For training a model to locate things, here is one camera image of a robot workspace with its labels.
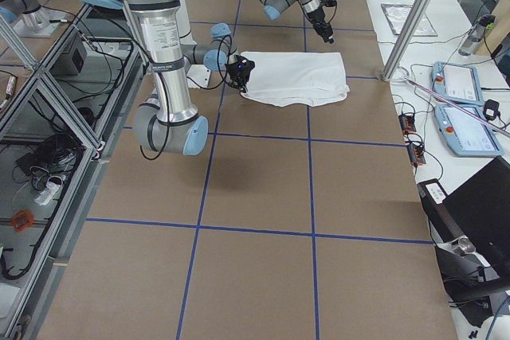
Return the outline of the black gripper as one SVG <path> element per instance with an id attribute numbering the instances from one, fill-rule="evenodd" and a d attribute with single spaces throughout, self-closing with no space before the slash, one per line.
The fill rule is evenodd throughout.
<path id="1" fill-rule="evenodd" d="M 255 69 L 255 62 L 242 55 L 234 55 L 234 62 L 226 66 L 229 76 L 227 84 L 231 88 L 239 88 L 240 93 L 247 93 L 250 73 Z"/>
<path id="2" fill-rule="evenodd" d="M 330 21 L 326 21 L 324 7 L 337 7 L 336 0 L 311 0 L 304 4 L 306 18 L 312 24 L 315 32 L 323 38 L 325 43 L 333 44 L 333 29 Z"/>

